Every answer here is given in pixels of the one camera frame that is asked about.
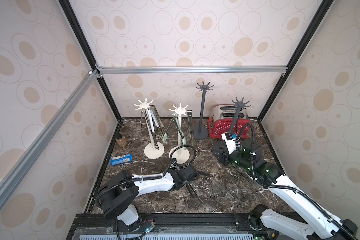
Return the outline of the black handled steel tongs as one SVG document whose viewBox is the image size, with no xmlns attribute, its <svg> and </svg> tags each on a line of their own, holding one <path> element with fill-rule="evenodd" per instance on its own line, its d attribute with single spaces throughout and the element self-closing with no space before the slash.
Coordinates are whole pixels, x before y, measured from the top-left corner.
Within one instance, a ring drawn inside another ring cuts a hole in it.
<svg viewBox="0 0 360 240">
<path fill-rule="evenodd" d="M 200 179 L 201 177 L 210 178 L 211 175 L 207 172 L 196 170 L 190 176 L 187 177 L 185 186 L 192 198 L 198 198 L 198 199 L 200 198 L 197 194 L 197 191 L 193 188 L 193 185 L 195 185 L 198 188 L 198 190 L 200 190 L 204 195 L 207 195 L 206 191 L 198 183 L 198 179 Z"/>
</svg>

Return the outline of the cream utensil rack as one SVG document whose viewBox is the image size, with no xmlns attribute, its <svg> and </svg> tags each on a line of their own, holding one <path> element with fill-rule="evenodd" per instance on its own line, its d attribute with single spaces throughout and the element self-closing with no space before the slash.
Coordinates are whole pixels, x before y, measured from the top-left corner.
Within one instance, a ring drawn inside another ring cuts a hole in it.
<svg viewBox="0 0 360 240">
<path fill-rule="evenodd" d="M 176 158 L 179 164 L 185 164 L 189 157 L 190 153 L 184 145 L 186 145 L 185 134 L 182 130 L 182 117 L 187 115 L 186 107 L 182 107 L 182 104 L 179 103 L 179 106 L 173 105 L 174 109 L 170 109 L 173 112 L 173 122 L 178 130 L 178 147 L 179 149 L 176 150 L 177 147 L 174 147 L 170 150 L 170 158 Z"/>
<path fill-rule="evenodd" d="M 147 120 L 146 120 L 146 117 L 145 117 L 145 110 L 147 108 L 150 108 L 150 105 L 152 105 L 152 102 L 153 101 L 150 101 L 148 102 L 148 99 L 145 98 L 145 101 L 142 102 L 141 100 L 138 100 L 139 101 L 139 104 L 134 104 L 134 106 L 136 106 L 136 110 L 144 110 L 144 116 L 143 116 L 143 119 L 145 119 L 146 121 L 146 125 L 147 125 Z M 144 154 L 147 158 L 149 159 L 158 159 L 159 157 L 161 157 L 163 154 L 164 154 L 164 151 L 165 151 L 165 147 L 162 143 L 158 142 L 158 145 L 160 147 L 159 150 L 156 150 L 153 146 L 153 143 L 152 143 L 152 136 L 150 134 L 150 131 L 149 131 L 149 128 L 148 128 L 148 125 L 147 125 L 147 129 L 148 129 L 148 133 L 149 133 L 149 137 L 150 137 L 150 143 L 148 143 L 146 146 L 145 146 L 145 149 L 144 149 Z M 159 128 L 155 127 L 155 132 L 157 133 L 156 134 L 156 140 L 157 140 L 157 136 L 160 137 L 159 135 Z"/>
</svg>

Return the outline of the white handled steel tongs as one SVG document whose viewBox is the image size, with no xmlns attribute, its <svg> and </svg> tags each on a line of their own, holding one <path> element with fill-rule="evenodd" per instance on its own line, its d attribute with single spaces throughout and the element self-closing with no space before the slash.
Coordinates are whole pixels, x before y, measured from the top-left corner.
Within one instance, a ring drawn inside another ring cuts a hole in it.
<svg viewBox="0 0 360 240">
<path fill-rule="evenodd" d="M 147 120 L 147 125 L 148 125 L 148 128 L 149 128 L 149 131 L 150 131 L 150 134 L 152 136 L 152 143 L 153 143 L 153 146 L 156 150 L 159 150 L 160 147 L 157 143 L 157 140 L 156 140 L 156 132 L 155 132 L 155 127 L 158 128 L 158 123 L 157 123 L 157 119 L 154 115 L 154 112 L 151 108 L 147 108 L 145 110 L 145 117 L 146 117 L 146 120 Z"/>
</svg>

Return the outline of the slim steel tongs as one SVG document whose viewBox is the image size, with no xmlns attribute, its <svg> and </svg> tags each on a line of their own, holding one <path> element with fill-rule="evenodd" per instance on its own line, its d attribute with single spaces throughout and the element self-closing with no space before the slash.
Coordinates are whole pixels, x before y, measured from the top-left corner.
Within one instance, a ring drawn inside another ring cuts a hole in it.
<svg viewBox="0 0 360 240">
<path fill-rule="evenodd" d="M 143 133 L 143 116 L 144 116 L 144 110 L 141 110 L 141 117 L 140 117 L 140 135 L 139 137 L 142 137 Z"/>
</svg>

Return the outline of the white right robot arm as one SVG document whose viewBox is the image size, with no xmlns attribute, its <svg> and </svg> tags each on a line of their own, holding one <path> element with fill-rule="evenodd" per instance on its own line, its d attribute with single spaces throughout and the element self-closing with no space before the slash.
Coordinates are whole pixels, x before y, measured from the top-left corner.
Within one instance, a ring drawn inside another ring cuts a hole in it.
<svg viewBox="0 0 360 240">
<path fill-rule="evenodd" d="M 253 141 L 218 141 L 212 153 L 222 165 L 233 164 L 264 189 L 287 203 L 303 222 L 278 214 L 259 204 L 249 215 L 250 227 L 259 231 L 273 229 L 294 240 L 354 240 L 358 227 L 341 220 L 298 188 L 275 164 L 263 158 L 263 148 Z"/>
</svg>

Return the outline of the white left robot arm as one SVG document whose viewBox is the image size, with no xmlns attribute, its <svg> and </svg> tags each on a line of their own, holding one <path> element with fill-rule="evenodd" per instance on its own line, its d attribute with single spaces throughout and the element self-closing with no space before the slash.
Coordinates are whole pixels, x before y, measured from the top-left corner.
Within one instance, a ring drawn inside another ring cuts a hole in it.
<svg viewBox="0 0 360 240">
<path fill-rule="evenodd" d="M 180 165 L 174 154 L 182 148 L 190 148 L 193 157 L 189 163 Z M 139 196 L 154 192 L 178 191 L 186 187 L 191 197 L 197 196 L 190 182 L 198 173 L 192 166 L 197 151 L 191 145 L 177 147 L 170 154 L 170 166 L 163 173 L 153 175 L 133 175 L 123 170 L 99 188 L 95 205 L 103 211 L 108 220 L 121 220 L 126 226 L 140 221 L 140 215 L 132 202 Z"/>
</svg>

